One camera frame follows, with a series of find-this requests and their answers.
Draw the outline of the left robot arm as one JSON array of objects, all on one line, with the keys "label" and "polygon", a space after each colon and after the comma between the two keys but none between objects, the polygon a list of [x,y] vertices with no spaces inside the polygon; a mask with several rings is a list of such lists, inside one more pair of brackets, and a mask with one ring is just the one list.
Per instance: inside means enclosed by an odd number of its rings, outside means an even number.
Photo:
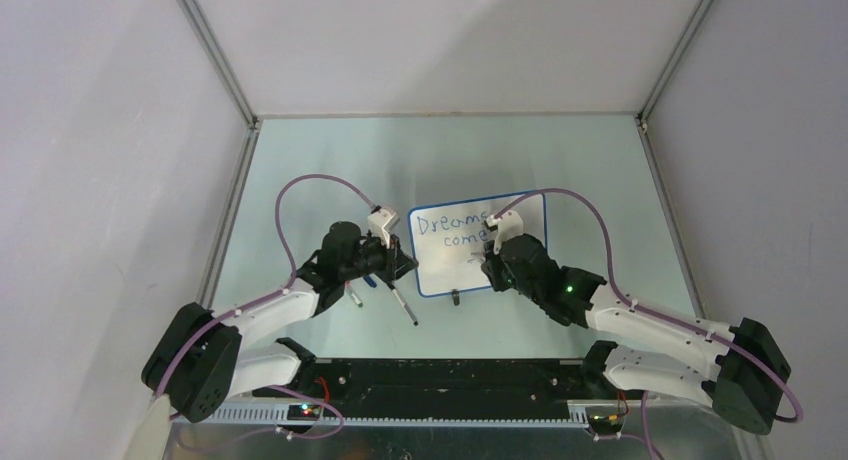
[{"label": "left robot arm", "polygon": [[352,280],[375,276],[393,286],[417,266],[396,235],[381,238],[354,223],[336,222],[290,286],[220,316],[197,303],[181,307],[144,365],[141,381],[193,423],[231,397],[272,385],[304,396],[315,386],[316,370],[304,362],[305,350],[273,334],[327,311]]}]

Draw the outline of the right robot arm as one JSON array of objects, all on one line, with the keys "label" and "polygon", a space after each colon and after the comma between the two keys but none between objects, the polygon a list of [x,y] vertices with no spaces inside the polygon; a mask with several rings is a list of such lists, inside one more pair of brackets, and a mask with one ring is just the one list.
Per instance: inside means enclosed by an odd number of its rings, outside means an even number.
[{"label": "right robot arm", "polygon": [[624,301],[602,276],[558,265],[529,234],[486,242],[482,258],[494,291],[514,290],[559,324],[615,337],[596,341],[582,361],[591,396],[654,392],[707,407],[749,433],[771,432],[791,367],[762,323],[732,326]]}]

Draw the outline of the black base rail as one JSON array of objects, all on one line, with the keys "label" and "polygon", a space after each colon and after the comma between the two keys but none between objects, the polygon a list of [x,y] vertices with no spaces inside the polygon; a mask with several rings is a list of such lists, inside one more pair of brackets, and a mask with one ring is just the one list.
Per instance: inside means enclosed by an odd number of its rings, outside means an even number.
[{"label": "black base rail", "polygon": [[570,402],[618,398],[559,359],[319,359],[289,386],[373,420],[565,420]]}]

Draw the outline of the black whiteboard marker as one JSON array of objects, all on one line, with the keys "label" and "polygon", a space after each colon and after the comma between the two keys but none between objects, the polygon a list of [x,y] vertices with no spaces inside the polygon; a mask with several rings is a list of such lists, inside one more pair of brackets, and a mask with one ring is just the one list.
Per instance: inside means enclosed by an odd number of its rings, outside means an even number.
[{"label": "black whiteboard marker", "polygon": [[411,306],[408,304],[408,302],[406,301],[406,299],[404,298],[404,296],[402,295],[400,290],[397,288],[397,286],[394,283],[390,283],[389,284],[389,290],[393,294],[393,296],[396,298],[400,307],[405,312],[405,314],[408,316],[408,318],[410,319],[412,324],[414,326],[418,326],[419,320],[418,320],[416,314],[413,312]]}]

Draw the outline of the green whiteboard marker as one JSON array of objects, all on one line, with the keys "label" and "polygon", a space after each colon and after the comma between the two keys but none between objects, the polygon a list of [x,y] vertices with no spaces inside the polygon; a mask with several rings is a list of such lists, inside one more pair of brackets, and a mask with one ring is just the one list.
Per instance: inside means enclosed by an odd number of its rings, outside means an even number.
[{"label": "green whiteboard marker", "polygon": [[347,282],[345,284],[345,292],[358,308],[364,307],[363,301],[361,300],[361,298],[357,294],[357,292],[354,290],[354,288],[353,288],[353,286],[350,282]]}]

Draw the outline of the blue framed whiteboard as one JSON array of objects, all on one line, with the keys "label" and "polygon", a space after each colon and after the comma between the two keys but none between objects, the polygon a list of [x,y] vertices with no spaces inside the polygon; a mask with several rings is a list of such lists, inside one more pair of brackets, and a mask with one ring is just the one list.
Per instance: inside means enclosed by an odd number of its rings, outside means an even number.
[{"label": "blue framed whiteboard", "polygon": [[416,279],[422,297],[489,289],[481,264],[469,263],[490,240],[484,221],[518,199],[520,192],[429,206],[408,212]]}]

